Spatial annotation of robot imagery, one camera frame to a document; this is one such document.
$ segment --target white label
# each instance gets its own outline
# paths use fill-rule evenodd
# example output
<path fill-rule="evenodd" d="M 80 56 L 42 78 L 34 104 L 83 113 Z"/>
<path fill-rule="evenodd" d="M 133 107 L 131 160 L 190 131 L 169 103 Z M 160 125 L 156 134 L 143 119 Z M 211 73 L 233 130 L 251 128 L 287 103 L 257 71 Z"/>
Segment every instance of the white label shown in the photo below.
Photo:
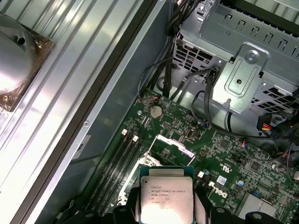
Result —
<path fill-rule="evenodd" d="M 83 140 L 82 140 L 80 146 L 78 147 L 76 153 L 74 154 L 72 160 L 75 160 L 75 159 L 79 158 L 79 156 L 80 156 L 81 153 L 83 152 L 83 149 L 84 149 L 85 146 L 87 145 L 87 143 L 88 143 L 90 137 L 91 137 L 91 135 L 86 135 L 86 136 L 83 138 Z"/>
<path fill-rule="evenodd" d="M 219 184 L 221 184 L 222 186 L 224 186 L 225 183 L 226 183 L 226 180 L 227 179 L 225 177 L 219 175 L 219 177 L 218 177 L 218 179 L 217 179 L 216 182 L 219 183 Z"/>

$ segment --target cable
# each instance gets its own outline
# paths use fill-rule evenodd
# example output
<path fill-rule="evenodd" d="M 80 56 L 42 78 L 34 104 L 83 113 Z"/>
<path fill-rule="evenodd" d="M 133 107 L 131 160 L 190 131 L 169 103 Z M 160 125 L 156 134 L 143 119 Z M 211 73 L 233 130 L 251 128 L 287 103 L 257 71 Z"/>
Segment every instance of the cable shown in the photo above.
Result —
<path fill-rule="evenodd" d="M 194 112 L 194 107 L 193 107 L 193 106 L 194 106 L 194 103 L 196 102 L 198 96 L 199 96 L 202 92 L 205 92 L 205 91 L 201 90 L 201 91 L 199 91 L 198 93 L 196 93 L 196 95 L 195 95 L 195 97 L 194 97 L 194 99 L 193 99 L 193 101 L 192 101 L 192 103 L 191 103 L 191 113 L 192 113 L 193 117 L 195 117 L 196 120 L 200 120 L 200 121 L 201 121 L 202 119 L 199 119 L 199 118 L 196 116 L 196 114 L 195 114 L 195 112 Z"/>
<path fill-rule="evenodd" d="M 172 56 L 171 54 L 171 48 L 172 48 L 172 40 L 170 40 L 169 42 L 169 46 L 168 46 L 168 49 L 163 57 L 163 59 L 166 59 L 166 58 L 169 58 Z M 147 88 L 150 88 L 151 90 L 154 89 L 155 85 L 156 85 L 156 82 L 157 80 L 159 79 L 159 76 L 160 74 L 162 73 L 165 65 L 166 65 L 166 62 L 162 62 L 159 64 L 159 66 L 157 67 L 156 71 L 154 72 L 153 76 L 151 77 L 151 79 L 149 80 L 148 84 L 147 84 Z"/>
<path fill-rule="evenodd" d="M 230 120 L 231 120 L 231 118 L 232 118 L 232 115 L 233 115 L 232 112 L 228 112 L 228 120 L 227 120 L 227 122 L 228 122 L 228 131 L 229 131 L 229 132 L 233 132 L 233 131 L 232 131 L 232 126 L 231 126 L 231 124 L 230 124 Z"/>
<path fill-rule="evenodd" d="M 169 49 L 169 54 L 172 55 L 172 51 L 174 48 L 174 43 L 172 42 Z M 164 78 L 164 85 L 163 85 L 163 96 L 169 98 L 170 90 L 171 90 L 171 61 L 166 62 L 165 68 L 165 78 Z"/>
<path fill-rule="evenodd" d="M 297 184 L 293 178 L 290 175 L 290 170 L 289 170 L 289 162 L 290 162 L 290 156 L 291 156 L 291 148 L 293 146 L 293 143 L 290 144 L 288 148 L 288 155 L 286 157 L 286 174 L 288 175 L 289 179 L 291 180 L 292 183 Z"/>
<path fill-rule="evenodd" d="M 198 76 L 198 75 L 203 75 L 203 74 L 206 74 L 208 72 L 210 72 L 211 69 L 205 69 L 205 70 L 200 70 L 200 71 L 197 71 L 197 72 L 194 72 L 194 73 L 191 73 L 187 76 L 185 76 L 185 80 L 182 80 L 181 83 L 179 84 L 177 90 L 172 94 L 172 96 L 170 97 L 171 100 L 173 100 L 178 94 L 179 92 L 183 89 L 185 83 L 187 82 L 187 80 L 192 77 L 192 76 Z"/>
<path fill-rule="evenodd" d="M 161 64 L 161 63 L 163 63 L 163 62 L 167 62 L 168 60 L 171 60 L 172 59 L 172 56 L 171 57 L 168 57 L 168 58 L 165 58 L 165 59 L 162 59 L 161 61 L 158 61 L 158 62 L 156 62 L 156 63 L 154 63 L 154 64 L 152 64 L 152 65 L 150 65 L 150 66 L 148 66 L 148 67 L 146 67 L 145 69 L 144 69 L 144 71 L 143 71 L 143 73 L 142 73 L 142 75 L 141 75 L 141 77 L 140 77 L 140 80 L 139 80 L 139 83 L 138 83 L 138 87 L 137 87 L 137 95 L 138 95 L 138 98 L 139 99 L 143 99 L 142 97 L 141 97 L 141 84 L 142 84 L 142 82 L 143 82 L 143 78 L 144 78 L 144 76 L 145 76 L 145 74 L 146 74 L 146 72 L 147 72 L 147 70 L 148 69 L 150 69 L 150 68 L 152 68 L 152 67 L 154 67 L 154 66 L 156 66 L 156 65 L 158 65 L 158 64 Z"/>
<path fill-rule="evenodd" d="M 206 80 L 206 92 L 205 92 L 205 98 L 204 98 L 204 110 L 205 114 L 207 117 L 208 122 L 210 123 L 211 127 L 218 131 L 219 133 L 234 136 L 237 138 L 245 138 L 245 139 L 269 139 L 269 137 L 262 137 L 262 136 L 251 136 L 251 135 L 243 135 L 243 134 L 237 134 L 237 133 L 231 133 L 222 127 L 214 124 L 211 119 L 211 114 L 210 114 L 210 96 L 211 96 L 211 91 L 213 87 L 213 82 L 214 82 L 214 75 L 216 74 L 216 71 L 211 70 L 211 72 L 207 76 Z"/>
<path fill-rule="evenodd" d="M 276 148 L 276 151 L 278 151 L 278 145 L 277 145 L 277 142 L 274 141 L 275 143 L 275 148 Z M 273 158 L 273 159 L 266 159 L 266 160 L 263 160 L 263 159 L 259 159 L 259 158 L 256 158 L 254 157 L 253 155 L 250 154 L 250 152 L 248 152 L 247 148 L 249 146 L 249 143 L 246 142 L 246 141 L 243 141 L 243 144 L 242 144 L 242 148 L 244 149 L 244 151 L 246 152 L 246 154 L 251 158 L 251 159 L 254 159 L 254 160 L 257 160 L 257 161 L 262 161 L 262 162 L 271 162 L 271 161 L 275 161 L 281 157 L 283 157 L 288 151 L 289 151 L 289 148 L 287 148 L 283 153 L 281 153 L 279 156 Z"/>

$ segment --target screw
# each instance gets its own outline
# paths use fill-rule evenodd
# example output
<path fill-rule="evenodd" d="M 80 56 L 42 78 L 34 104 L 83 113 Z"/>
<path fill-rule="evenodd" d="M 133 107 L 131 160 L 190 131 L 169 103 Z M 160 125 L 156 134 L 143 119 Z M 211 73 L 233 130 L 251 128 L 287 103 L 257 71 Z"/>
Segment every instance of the screw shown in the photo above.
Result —
<path fill-rule="evenodd" d="M 212 7 L 213 4 L 214 4 L 214 2 L 213 2 L 213 1 L 210 1 L 209 4 L 208 4 L 207 6 Z"/>
<path fill-rule="evenodd" d="M 256 218 L 256 219 L 262 219 L 263 218 L 260 214 L 257 214 L 257 213 L 253 213 L 252 217 Z"/>
<path fill-rule="evenodd" d="M 248 56 L 248 60 L 253 61 L 255 57 L 256 57 L 255 54 L 251 54 Z"/>
<path fill-rule="evenodd" d="M 180 39 L 177 39 L 176 42 L 177 42 L 178 46 L 183 46 L 184 45 L 184 42 L 182 40 L 180 40 Z"/>
<path fill-rule="evenodd" d="M 219 213 L 224 213 L 225 212 L 225 210 L 222 209 L 222 208 L 216 208 L 216 211 L 219 212 Z"/>
<path fill-rule="evenodd" d="M 86 218 L 93 217 L 93 214 L 92 213 L 88 213 L 88 214 L 85 215 L 85 217 Z"/>

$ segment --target black cable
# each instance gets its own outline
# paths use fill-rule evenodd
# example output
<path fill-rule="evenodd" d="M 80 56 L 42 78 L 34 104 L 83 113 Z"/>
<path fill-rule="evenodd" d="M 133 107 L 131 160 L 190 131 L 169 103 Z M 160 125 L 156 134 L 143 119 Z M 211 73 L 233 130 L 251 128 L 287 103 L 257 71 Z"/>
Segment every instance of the black cable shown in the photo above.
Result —
<path fill-rule="evenodd" d="M 233 115 L 233 113 L 232 112 L 228 112 L 228 120 L 227 120 L 227 122 L 228 122 L 228 131 L 229 132 L 233 132 L 232 131 L 232 126 L 231 126 L 231 118 L 232 118 L 232 115 Z"/>
<path fill-rule="evenodd" d="M 191 113 L 192 113 L 193 117 L 194 117 L 196 120 L 200 120 L 200 121 L 202 121 L 202 119 L 199 119 L 199 118 L 196 116 L 195 112 L 194 112 L 194 103 L 196 102 L 198 96 L 199 96 L 202 92 L 205 92 L 205 91 L 201 90 L 201 91 L 199 91 L 198 93 L 196 93 L 196 95 L 195 95 L 195 97 L 194 97 L 194 99 L 193 99 L 193 101 L 192 101 L 192 103 L 191 103 Z"/>
<path fill-rule="evenodd" d="M 205 69 L 205 70 L 200 70 L 200 71 L 197 71 L 197 72 L 194 72 L 194 73 L 191 73 L 187 76 L 184 77 L 185 80 L 182 80 L 181 83 L 179 84 L 177 90 L 172 94 L 172 96 L 170 97 L 171 100 L 173 100 L 178 94 L 179 92 L 183 89 L 186 81 L 192 77 L 192 76 L 198 76 L 198 75 L 202 75 L 202 74 L 205 74 L 205 73 L 208 73 L 210 72 L 211 70 L 210 69 Z"/>
<path fill-rule="evenodd" d="M 152 64 L 152 65 L 150 65 L 150 66 L 148 66 L 148 67 L 146 67 L 145 69 L 144 69 L 144 71 L 143 71 L 143 73 L 142 73 L 142 75 L 141 75 L 141 77 L 140 77 L 140 80 L 139 80 L 139 83 L 138 83 L 138 87 L 137 87 L 137 95 L 138 95 L 138 98 L 139 99 L 143 99 L 142 97 L 141 97 L 141 84 L 142 84 L 142 82 L 143 82 L 143 78 L 144 78 L 144 76 L 145 76 L 145 74 L 146 74 L 146 72 L 147 72 L 147 70 L 148 69 L 150 69 L 150 68 L 152 68 L 152 67 L 154 67 L 154 66 L 156 66 L 156 65 L 158 65 L 158 64 L 161 64 L 161 63 L 163 63 L 163 62 L 167 62 L 167 61 L 169 61 L 169 60 L 171 60 L 172 59 L 172 56 L 171 57 L 168 57 L 168 58 L 164 58 L 164 59 L 162 59 L 161 61 L 158 61 L 158 62 L 156 62 L 156 63 L 154 63 L 154 64 Z"/>
<path fill-rule="evenodd" d="M 277 142 L 274 141 L 274 143 L 275 143 L 276 151 L 278 151 L 278 145 L 277 145 Z M 244 149 L 244 151 L 246 152 L 246 154 L 247 154 L 251 159 L 254 159 L 254 160 L 257 160 L 257 161 L 262 161 L 262 162 L 271 162 L 271 161 L 275 161 L 275 160 L 277 160 L 277 159 L 283 157 L 283 156 L 289 151 L 289 148 L 287 148 L 287 149 L 286 149 L 283 153 L 281 153 L 279 156 L 277 156 L 277 157 L 275 157 L 275 158 L 273 158 L 273 159 L 266 159 L 266 160 L 263 160 L 263 159 L 259 159 L 259 158 L 254 157 L 253 155 L 251 155 L 250 152 L 248 152 L 248 150 L 247 150 L 246 147 L 244 147 L 243 149 Z"/>
<path fill-rule="evenodd" d="M 177 90 L 176 90 L 176 91 L 172 94 L 172 96 L 170 97 L 170 100 L 173 100 L 173 99 L 179 94 L 179 92 L 182 90 L 182 88 L 184 87 L 184 85 L 185 85 L 185 82 L 182 81 L 182 82 L 179 84 Z"/>
<path fill-rule="evenodd" d="M 261 139 L 269 139 L 269 137 L 251 136 L 251 135 L 244 135 L 244 134 L 237 134 L 237 133 L 229 132 L 212 122 L 211 114 L 210 114 L 210 96 L 211 96 L 211 92 L 212 92 L 212 88 L 213 88 L 214 75 L 216 75 L 216 71 L 211 70 L 211 72 L 207 76 L 206 92 L 205 92 L 205 98 L 204 98 L 204 105 L 205 105 L 204 110 L 205 110 L 206 118 L 207 118 L 208 122 L 210 123 L 210 126 L 221 134 L 226 134 L 226 135 L 234 136 L 237 138 L 260 139 L 260 140 Z"/>
<path fill-rule="evenodd" d="M 290 170 L 289 170 L 289 163 L 290 163 L 290 156 L 291 156 L 291 148 L 293 146 L 293 143 L 290 144 L 288 148 L 288 155 L 286 157 L 286 174 L 288 175 L 289 179 L 291 180 L 292 183 L 297 184 L 293 178 L 290 175 Z"/>
<path fill-rule="evenodd" d="M 184 17 L 184 21 L 191 15 L 191 13 L 195 10 L 197 5 L 202 1 L 204 1 L 204 0 L 195 0 L 195 1 L 193 1 L 192 6 L 188 9 L 188 12 L 186 13 L 186 15 Z"/>
<path fill-rule="evenodd" d="M 172 51 L 174 48 L 174 43 L 172 42 L 170 45 L 169 52 L 170 55 L 172 55 Z M 172 61 L 166 62 L 166 68 L 165 68 L 165 77 L 164 77 L 164 84 L 163 84 L 163 96 L 169 98 L 170 90 L 171 90 L 171 65 Z"/>

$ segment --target green circuit board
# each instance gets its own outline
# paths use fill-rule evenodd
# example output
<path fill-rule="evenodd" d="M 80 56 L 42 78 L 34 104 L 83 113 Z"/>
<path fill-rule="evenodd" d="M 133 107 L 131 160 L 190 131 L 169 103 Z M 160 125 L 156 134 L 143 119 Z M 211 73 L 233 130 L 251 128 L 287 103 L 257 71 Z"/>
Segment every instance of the green circuit board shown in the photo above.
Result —
<path fill-rule="evenodd" d="M 147 91 L 144 97 L 152 98 L 156 95 L 155 92 Z M 150 115 L 150 110 L 156 105 L 162 108 L 163 114 L 155 119 Z M 199 125 L 189 110 L 164 97 L 156 101 L 138 99 L 134 103 L 89 185 L 94 186 L 100 176 L 105 178 L 103 173 L 108 169 L 104 167 L 112 163 L 109 158 L 115 156 L 115 149 L 120 147 L 120 136 L 124 129 L 139 138 L 139 145 L 130 149 L 131 159 L 126 161 L 128 167 L 131 168 L 132 164 L 148 151 L 156 136 L 160 134 L 184 145 L 188 151 L 195 154 L 194 158 L 179 151 L 178 147 L 159 140 L 155 141 L 149 154 L 162 165 L 186 166 L 191 162 L 195 177 L 199 176 L 198 181 L 202 180 L 203 174 L 204 177 L 208 177 L 206 193 L 214 206 L 223 206 L 236 213 L 248 192 L 271 204 L 276 209 L 276 219 L 285 224 L 291 222 L 299 205 L 298 201 L 292 199 L 292 194 L 298 192 L 299 187 L 289 180 L 285 172 L 276 171 L 276 167 L 282 167 L 282 164 L 278 161 L 260 162 L 251 159 L 243 150 L 239 139 L 219 134 L 205 124 Z M 266 152 L 256 147 L 249 146 L 248 150 L 256 158 L 269 158 Z M 112 180 L 113 183 L 123 183 L 130 168 L 115 168 L 119 174 L 115 175 L 117 178 Z M 117 194 L 117 189 L 119 190 L 115 188 L 113 194 Z"/>

